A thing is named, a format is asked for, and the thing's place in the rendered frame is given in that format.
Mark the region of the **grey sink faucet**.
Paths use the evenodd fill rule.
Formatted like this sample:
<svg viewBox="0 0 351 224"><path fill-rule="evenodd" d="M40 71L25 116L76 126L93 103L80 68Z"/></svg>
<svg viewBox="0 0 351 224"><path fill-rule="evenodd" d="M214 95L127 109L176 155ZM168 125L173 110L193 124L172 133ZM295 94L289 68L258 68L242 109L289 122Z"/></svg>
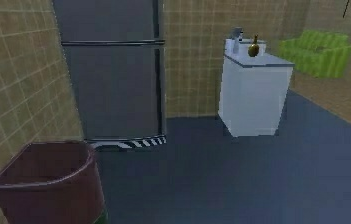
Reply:
<svg viewBox="0 0 351 224"><path fill-rule="evenodd" d="M237 53L239 51L239 44L242 41L243 37L243 28L242 27L235 27L232 31L232 52Z"/></svg>

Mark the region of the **dark red trash can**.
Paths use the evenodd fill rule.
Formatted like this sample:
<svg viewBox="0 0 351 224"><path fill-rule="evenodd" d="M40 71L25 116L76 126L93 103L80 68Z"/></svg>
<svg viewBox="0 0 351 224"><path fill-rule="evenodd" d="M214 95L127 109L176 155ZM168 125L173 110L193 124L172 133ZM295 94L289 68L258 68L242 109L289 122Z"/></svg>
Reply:
<svg viewBox="0 0 351 224"><path fill-rule="evenodd" d="M83 141L33 142L0 170L9 224L107 224L96 151Z"/></svg>

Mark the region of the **dark grey fridge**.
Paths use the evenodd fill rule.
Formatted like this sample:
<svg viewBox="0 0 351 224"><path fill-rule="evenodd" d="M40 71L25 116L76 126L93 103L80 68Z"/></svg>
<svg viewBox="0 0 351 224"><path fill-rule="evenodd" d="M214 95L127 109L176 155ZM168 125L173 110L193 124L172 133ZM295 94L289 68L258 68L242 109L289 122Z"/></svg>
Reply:
<svg viewBox="0 0 351 224"><path fill-rule="evenodd" d="M100 150L166 142L165 38L159 0L163 134L158 134L152 0L52 0L84 140Z"/></svg>

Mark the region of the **white sink cabinet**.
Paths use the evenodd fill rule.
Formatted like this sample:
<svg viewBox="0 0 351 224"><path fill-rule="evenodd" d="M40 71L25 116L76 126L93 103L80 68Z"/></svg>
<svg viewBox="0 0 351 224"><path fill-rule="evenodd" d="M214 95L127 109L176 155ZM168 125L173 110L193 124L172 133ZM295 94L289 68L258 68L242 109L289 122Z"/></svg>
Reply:
<svg viewBox="0 0 351 224"><path fill-rule="evenodd" d="M274 135L295 64L264 52L247 53L250 39L225 40L218 115L233 137Z"/></svg>

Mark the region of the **yellow-brown bottle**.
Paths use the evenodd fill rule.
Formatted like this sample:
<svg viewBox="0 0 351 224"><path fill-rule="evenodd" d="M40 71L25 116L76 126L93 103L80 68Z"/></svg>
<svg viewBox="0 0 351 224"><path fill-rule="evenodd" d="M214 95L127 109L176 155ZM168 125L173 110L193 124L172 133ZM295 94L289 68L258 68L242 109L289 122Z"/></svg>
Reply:
<svg viewBox="0 0 351 224"><path fill-rule="evenodd" d="M255 35L253 38L253 42L248 47L248 55L250 57L256 57L258 54L259 54L258 36Z"/></svg>

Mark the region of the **green sofa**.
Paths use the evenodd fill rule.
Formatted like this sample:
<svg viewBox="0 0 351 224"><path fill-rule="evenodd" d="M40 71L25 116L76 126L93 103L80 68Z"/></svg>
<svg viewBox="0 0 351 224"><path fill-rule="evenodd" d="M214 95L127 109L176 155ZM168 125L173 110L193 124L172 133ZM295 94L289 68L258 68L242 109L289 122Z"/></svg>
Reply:
<svg viewBox="0 0 351 224"><path fill-rule="evenodd" d="M351 44L344 33L304 30L297 38L282 40L278 56L317 78L339 78L346 69Z"/></svg>

